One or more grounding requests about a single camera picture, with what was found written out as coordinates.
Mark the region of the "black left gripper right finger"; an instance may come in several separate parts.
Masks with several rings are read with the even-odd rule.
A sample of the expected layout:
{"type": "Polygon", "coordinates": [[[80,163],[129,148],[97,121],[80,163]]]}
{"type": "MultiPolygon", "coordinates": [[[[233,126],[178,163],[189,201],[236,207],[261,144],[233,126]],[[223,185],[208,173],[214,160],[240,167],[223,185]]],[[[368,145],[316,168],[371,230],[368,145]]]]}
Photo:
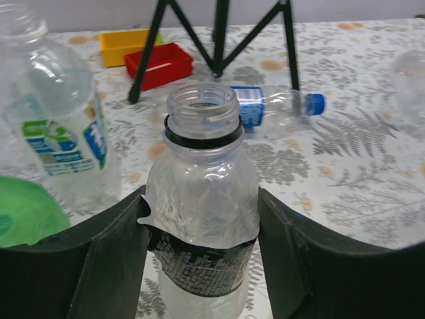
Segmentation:
{"type": "Polygon", "coordinates": [[[259,189],[259,245],[275,318],[423,318],[424,243],[341,235],[259,189]]]}

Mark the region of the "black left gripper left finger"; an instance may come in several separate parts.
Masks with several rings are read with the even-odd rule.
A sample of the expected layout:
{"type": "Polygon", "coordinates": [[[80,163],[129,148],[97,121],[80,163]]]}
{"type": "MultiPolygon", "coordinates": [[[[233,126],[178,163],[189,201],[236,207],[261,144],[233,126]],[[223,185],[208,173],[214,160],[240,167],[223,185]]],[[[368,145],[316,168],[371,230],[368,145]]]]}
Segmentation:
{"type": "Polygon", "coordinates": [[[34,245],[1,249],[2,318],[135,318],[150,213],[141,186],[34,245]]]}

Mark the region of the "green plastic bottle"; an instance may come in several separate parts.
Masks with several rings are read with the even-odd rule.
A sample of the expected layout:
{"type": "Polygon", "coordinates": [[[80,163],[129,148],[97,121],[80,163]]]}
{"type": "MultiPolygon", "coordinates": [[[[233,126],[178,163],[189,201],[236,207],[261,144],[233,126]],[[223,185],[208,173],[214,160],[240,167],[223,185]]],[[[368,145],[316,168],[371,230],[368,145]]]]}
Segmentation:
{"type": "Polygon", "coordinates": [[[69,227],[67,215],[42,186],[15,177],[1,177],[2,248],[34,245],[69,227]]]}

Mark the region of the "clear bottle black label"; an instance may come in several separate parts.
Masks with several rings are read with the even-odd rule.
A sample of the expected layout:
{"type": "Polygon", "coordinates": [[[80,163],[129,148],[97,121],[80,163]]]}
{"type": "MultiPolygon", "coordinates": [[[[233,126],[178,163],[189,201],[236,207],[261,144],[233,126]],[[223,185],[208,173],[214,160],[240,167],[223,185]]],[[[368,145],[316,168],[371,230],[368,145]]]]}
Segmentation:
{"type": "Polygon", "coordinates": [[[159,291],[174,318],[237,318],[260,230],[256,168],[242,142],[236,92],[188,84],[167,98],[164,151],[150,169],[139,222],[159,262],[159,291]]]}

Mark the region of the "clear bottle lemon label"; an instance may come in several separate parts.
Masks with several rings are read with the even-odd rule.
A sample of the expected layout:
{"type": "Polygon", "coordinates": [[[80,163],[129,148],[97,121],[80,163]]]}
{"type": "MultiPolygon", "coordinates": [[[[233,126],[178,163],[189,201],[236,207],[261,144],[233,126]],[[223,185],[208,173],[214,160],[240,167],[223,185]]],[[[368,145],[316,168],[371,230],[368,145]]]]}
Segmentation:
{"type": "Polygon", "coordinates": [[[26,4],[1,4],[1,104],[66,206],[89,212],[118,202],[118,162],[92,72],[26,4]]]}

